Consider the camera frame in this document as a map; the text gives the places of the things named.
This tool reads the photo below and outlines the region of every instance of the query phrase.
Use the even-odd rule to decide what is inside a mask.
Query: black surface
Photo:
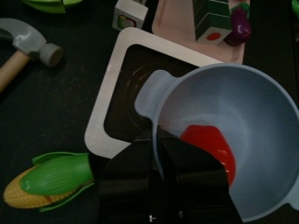
[[[65,52],[51,69],[38,61],[30,63],[0,95],[0,192],[31,166],[31,157],[51,151],[88,151],[84,133],[117,38],[110,28],[114,4],[116,0],[84,0],[65,15],[50,15],[19,0],[0,1],[0,18],[21,19]],[[290,1],[250,0],[249,18],[253,33],[244,64],[270,75],[297,103]],[[3,41],[0,49],[2,64],[14,49]],[[94,224],[97,213],[98,182],[66,206],[47,213],[10,208],[0,200],[1,224]],[[282,206],[252,223],[297,222],[299,212]]]

